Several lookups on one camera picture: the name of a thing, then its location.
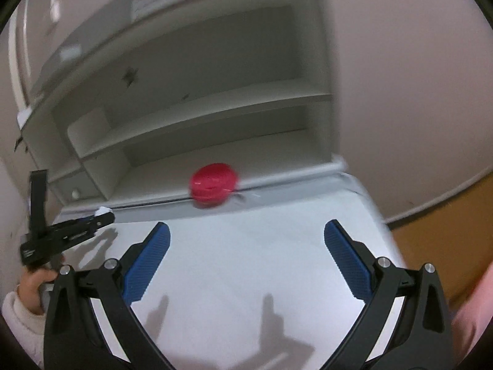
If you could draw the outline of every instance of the white tabletop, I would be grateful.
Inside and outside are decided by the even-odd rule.
[[[320,368],[363,308],[325,247],[324,226],[338,219],[374,256],[401,266],[388,230],[371,202],[347,189],[238,207],[166,218],[171,247],[142,300],[132,304],[135,314],[177,370]],[[111,225],[67,252],[67,260],[94,268],[120,258],[155,224]],[[383,352],[401,304],[397,299],[372,357]],[[100,303],[93,305],[110,348],[125,358]]]

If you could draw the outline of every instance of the cabinet knob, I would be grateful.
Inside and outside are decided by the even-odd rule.
[[[73,200],[79,200],[80,199],[80,190],[78,190],[77,188],[75,188],[72,191],[72,199]]]

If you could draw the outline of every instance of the white foam tip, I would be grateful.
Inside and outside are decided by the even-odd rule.
[[[113,212],[113,210],[109,207],[101,206],[94,212],[94,215],[101,216],[103,214],[106,214],[107,212]]]

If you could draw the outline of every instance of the blue gripper pad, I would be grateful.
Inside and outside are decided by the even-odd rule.
[[[127,306],[142,299],[171,243],[171,233],[166,224],[159,223],[152,232],[153,235],[149,235],[150,239],[125,274],[123,300]]]
[[[373,295],[372,273],[355,250],[353,246],[355,242],[337,220],[327,222],[324,239],[353,296],[368,303]]]

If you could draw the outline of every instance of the pink sleeve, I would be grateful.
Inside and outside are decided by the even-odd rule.
[[[493,263],[452,320],[454,354],[462,361],[476,345],[493,317]]]

